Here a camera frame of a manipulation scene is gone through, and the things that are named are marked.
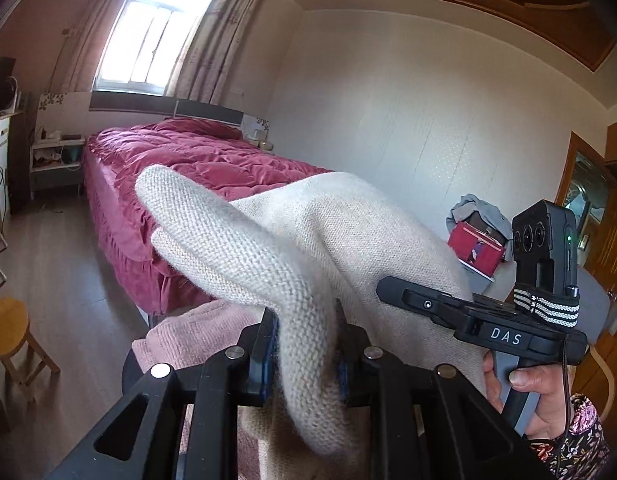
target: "handle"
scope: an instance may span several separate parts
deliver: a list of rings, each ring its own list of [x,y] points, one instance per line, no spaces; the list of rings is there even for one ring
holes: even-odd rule
[[[495,375],[502,384],[502,394],[500,395],[500,399],[504,403],[502,416],[520,436],[524,434],[529,420],[531,420],[531,415],[535,412],[540,401],[540,394],[518,392],[512,389],[509,374],[517,368],[527,368],[539,364],[542,363],[503,352],[493,352]]]

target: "cable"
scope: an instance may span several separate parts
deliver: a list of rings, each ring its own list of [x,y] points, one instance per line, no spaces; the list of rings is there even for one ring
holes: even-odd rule
[[[66,162],[64,162],[64,159],[62,158],[62,155],[63,155],[63,154],[64,154],[64,146],[62,146],[62,149],[60,150],[60,161],[62,162],[62,164],[66,164],[66,166],[67,166],[67,167],[66,167],[65,169],[66,169],[67,171],[79,171],[79,170],[81,170],[81,169],[82,169],[82,165],[83,165],[83,163],[84,163],[84,149],[83,149],[83,148],[82,148],[82,150],[81,150],[81,152],[80,152],[80,159],[81,159],[81,160],[79,161],[79,166],[76,166],[76,167],[74,167],[74,168],[69,168],[68,166],[69,166],[70,164],[67,164]]]
[[[557,461],[555,468],[555,476],[559,478],[559,466],[562,460],[562,448],[567,441],[567,436],[569,435],[569,427],[571,425],[571,421],[569,420],[571,414],[571,395],[569,395],[569,369],[567,365],[567,340],[569,339],[569,335],[564,338],[564,343],[562,345],[562,386],[564,388],[564,407],[566,418],[564,421],[564,433],[559,440],[559,446],[557,446]]]
[[[4,168],[0,167],[0,176],[2,177],[2,180],[0,181],[0,186],[3,184],[4,185],[4,200],[8,199],[8,192],[6,191],[6,180],[4,178]],[[4,208],[4,211],[2,212],[2,221],[0,223],[0,232],[2,233],[2,236],[4,236],[4,221],[6,220],[6,208]]]

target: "round stool seat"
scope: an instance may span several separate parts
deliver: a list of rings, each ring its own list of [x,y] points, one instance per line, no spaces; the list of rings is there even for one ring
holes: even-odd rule
[[[0,300],[0,357],[19,350],[28,330],[26,305],[13,298]]]

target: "floral sleeve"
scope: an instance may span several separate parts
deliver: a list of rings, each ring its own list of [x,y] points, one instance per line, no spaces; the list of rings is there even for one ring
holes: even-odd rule
[[[553,474],[557,467],[557,453],[561,453],[560,480],[593,480],[604,466],[609,446],[602,433],[602,423],[593,403],[581,394],[571,397],[573,422],[562,450],[557,450],[561,436],[555,440],[530,440],[531,448]]]

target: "red quilted comforter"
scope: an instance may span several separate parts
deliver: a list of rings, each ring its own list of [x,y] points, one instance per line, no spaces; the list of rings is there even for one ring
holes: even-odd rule
[[[84,166],[100,246],[130,297],[150,314],[207,298],[193,293],[191,283],[150,246],[155,221],[134,186],[141,171],[153,164],[169,166],[227,200],[328,171],[263,153],[241,140],[239,130],[216,121],[175,118],[89,137]],[[152,286],[147,278],[159,283]],[[176,288],[185,290],[173,290],[172,278],[178,282]]]

